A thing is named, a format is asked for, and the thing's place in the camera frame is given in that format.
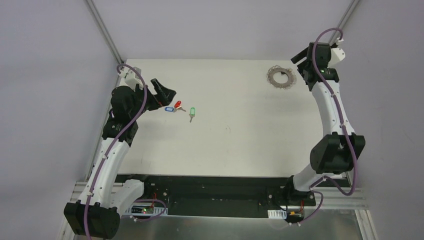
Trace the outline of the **large metal disc keyring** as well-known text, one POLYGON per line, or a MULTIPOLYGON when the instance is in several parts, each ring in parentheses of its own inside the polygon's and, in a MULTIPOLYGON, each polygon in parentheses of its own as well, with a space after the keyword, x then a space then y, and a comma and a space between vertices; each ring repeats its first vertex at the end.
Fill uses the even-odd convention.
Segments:
POLYGON ((278 89, 290 89, 297 83, 297 77, 291 68, 274 65, 268 69, 266 80, 278 89))

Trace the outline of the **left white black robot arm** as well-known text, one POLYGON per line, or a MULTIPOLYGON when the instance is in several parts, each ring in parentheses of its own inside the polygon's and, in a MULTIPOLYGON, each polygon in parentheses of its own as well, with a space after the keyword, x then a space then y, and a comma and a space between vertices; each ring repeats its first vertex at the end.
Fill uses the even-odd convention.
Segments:
POLYGON ((76 202, 68 202, 63 211, 76 235, 112 239, 132 203, 152 198, 153 189, 140 180, 126 180, 120 190, 112 193, 119 168, 138 131, 138 117, 169 106, 177 94, 156 78, 150 82, 155 93, 141 81, 118 86, 111 92, 111 110, 91 175, 76 202))

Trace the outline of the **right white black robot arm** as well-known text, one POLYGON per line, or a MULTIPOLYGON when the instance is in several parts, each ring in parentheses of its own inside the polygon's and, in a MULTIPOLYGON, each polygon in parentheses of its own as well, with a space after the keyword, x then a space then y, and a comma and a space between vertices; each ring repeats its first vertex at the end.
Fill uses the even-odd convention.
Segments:
POLYGON ((306 204, 313 200, 312 188, 334 175, 352 172, 357 176, 356 164, 366 140, 356 134, 341 100, 340 78, 333 66, 344 56, 344 51, 335 45, 311 42, 291 58, 315 99, 323 137, 311 149, 309 164, 292 175, 282 189, 285 204, 306 204))

